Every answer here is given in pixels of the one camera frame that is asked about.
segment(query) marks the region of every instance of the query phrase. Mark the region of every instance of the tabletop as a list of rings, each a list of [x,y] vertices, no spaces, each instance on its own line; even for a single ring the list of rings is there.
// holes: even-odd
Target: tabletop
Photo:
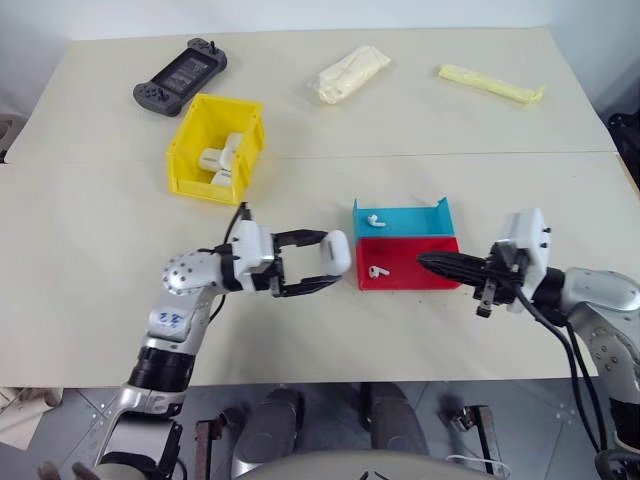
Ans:
[[[353,248],[354,198],[417,206],[447,195],[461,250],[484,256],[507,213],[537,206],[554,227],[554,266],[640,278],[637,191],[546,29],[204,37],[229,56],[205,91],[265,104],[267,147],[246,195],[260,224],[340,228]],[[9,151],[0,384],[122,383],[166,261],[220,243],[233,208],[167,191],[165,150],[186,107],[167,118],[131,95],[188,38],[72,42]],[[342,104],[318,103],[307,83],[363,43],[392,65]],[[444,62],[548,93],[516,105],[436,78]],[[291,281],[317,263],[305,250],[285,251]],[[544,329],[504,309],[477,318],[471,293],[361,292],[352,269],[310,296],[230,295],[192,383],[568,375]]]
[[[141,109],[132,90],[193,36],[71,42],[6,161],[162,161],[186,108],[163,117]],[[265,104],[263,156],[615,151],[545,28],[201,36],[229,59],[203,91]],[[341,104],[321,104],[308,85],[362,44],[392,64]],[[547,91],[539,105],[523,106],[442,80],[442,63]]]
[[[119,384],[163,265],[177,252],[220,243],[233,209],[167,193],[161,161],[8,167],[0,176],[0,205],[12,206],[2,209],[0,318],[11,341],[0,383]],[[505,214],[538,206],[554,229],[553,266],[640,278],[640,202],[610,153],[265,158],[247,200],[255,220],[276,232],[340,228],[353,247],[354,197],[376,207],[443,195],[463,252],[486,255]],[[313,263],[306,250],[284,252],[291,281]],[[352,270],[305,297],[227,300],[193,384],[568,374],[546,330],[504,308],[476,317],[469,287],[361,292]]]

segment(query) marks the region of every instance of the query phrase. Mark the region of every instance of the black cable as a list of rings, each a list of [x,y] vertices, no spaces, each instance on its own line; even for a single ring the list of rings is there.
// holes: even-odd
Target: black cable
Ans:
[[[227,226],[227,231],[224,233],[224,239],[222,240],[222,243],[227,243],[229,241],[229,236],[231,235],[231,229],[233,228],[233,226],[235,225],[236,221],[240,217],[240,214],[242,212],[244,212],[246,209],[247,209],[247,205],[244,202],[241,203],[240,206],[238,207],[238,209],[236,210],[236,213],[234,213],[233,217],[231,217],[231,221],[229,222],[229,225]],[[209,249],[206,249],[206,248],[201,248],[198,251],[199,252],[208,252],[210,255],[213,255],[213,253],[214,253],[213,250],[209,250]],[[227,296],[226,295],[222,295],[222,297],[220,298],[220,303],[218,304],[216,309],[213,311],[213,313],[211,315],[209,315],[209,323],[211,323],[213,321],[213,319],[216,318],[216,316],[220,313],[220,310],[222,310],[222,307],[224,306],[224,302],[226,300],[227,300]]]
[[[580,367],[580,371],[582,372],[582,377],[584,378],[584,382],[587,385],[587,390],[589,391],[589,397],[591,398],[591,405],[593,406],[593,410],[596,414],[596,421],[598,422],[598,435],[600,436],[600,450],[606,450],[607,445],[607,430],[604,424],[604,416],[602,415],[602,408],[600,407],[600,401],[598,400],[598,394],[596,393],[596,389],[593,386],[593,382],[591,381],[591,375],[587,371],[587,366],[584,363],[584,359],[582,358],[582,352],[580,352],[580,346],[578,345],[578,340],[576,338],[576,332],[573,330],[571,324],[567,323],[567,332],[569,333],[569,340],[571,340],[571,346],[573,347],[573,354],[576,356],[576,360],[578,361],[578,366]]]
[[[223,295],[220,298],[220,303],[218,304],[216,309],[213,311],[213,313],[209,316],[209,323],[213,322],[213,319],[216,318],[216,316],[220,313],[220,310],[222,310],[222,307],[224,306],[224,302],[226,299],[227,299],[226,295]]]
[[[640,454],[625,452],[623,450],[606,450],[596,455],[595,464],[598,475],[602,480],[618,480],[621,478],[611,469],[612,462],[620,462],[627,473],[633,472],[632,468],[640,469]]]
[[[178,457],[176,462],[180,465],[180,469],[182,470],[182,480],[187,480],[187,466],[184,464],[184,461]]]
[[[569,369],[571,370],[571,388],[573,390],[573,396],[576,400],[576,407],[578,408],[578,413],[580,414],[580,419],[582,420],[582,425],[584,426],[585,431],[591,441],[591,445],[596,452],[600,451],[598,448],[598,443],[596,442],[596,438],[593,434],[593,430],[591,430],[591,425],[587,419],[587,415],[584,411],[584,405],[582,403],[582,396],[580,394],[580,384],[578,383],[578,370],[576,368],[576,362],[574,358],[573,350],[571,349],[571,345],[569,341],[565,338],[564,335],[558,330],[557,327],[553,326],[549,320],[545,318],[545,316],[533,306],[533,304],[529,301],[529,299],[522,293],[522,289],[517,285],[511,285],[510,283],[504,281],[503,285],[511,288],[514,295],[520,300],[520,303],[524,306],[524,308],[533,316],[533,318],[542,324],[547,330],[549,330],[554,337],[556,337],[560,343],[562,344],[565,353],[567,354],[567,359],[569,360]]]

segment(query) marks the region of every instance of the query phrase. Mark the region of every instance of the black game controller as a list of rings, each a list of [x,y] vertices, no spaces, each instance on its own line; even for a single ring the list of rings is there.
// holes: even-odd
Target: black game controller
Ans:
[[[175,117],[198,90],[227,67],[227,56],[215,43],[192,38],[187,49],[146,83],[133,89],[133,98],[152,112]]]

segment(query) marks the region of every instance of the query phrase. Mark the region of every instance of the white wall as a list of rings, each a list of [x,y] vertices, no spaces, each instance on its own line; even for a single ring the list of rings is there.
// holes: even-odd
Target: white wall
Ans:
[[[596,110],[635,110],[640,0],[0,0],[0,112],[28,115],[68,39],[550,25]]]

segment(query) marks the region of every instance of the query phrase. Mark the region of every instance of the blue tray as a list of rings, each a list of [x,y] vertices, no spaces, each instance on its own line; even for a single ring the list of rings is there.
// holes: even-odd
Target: blue tray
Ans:
[[[372,227],[367,217],[378,216],[384,227]],[[358,208],[353,202],[353,229],[356,242],[362,237],[453,237],[453,221],[447,197],[435,207]]]

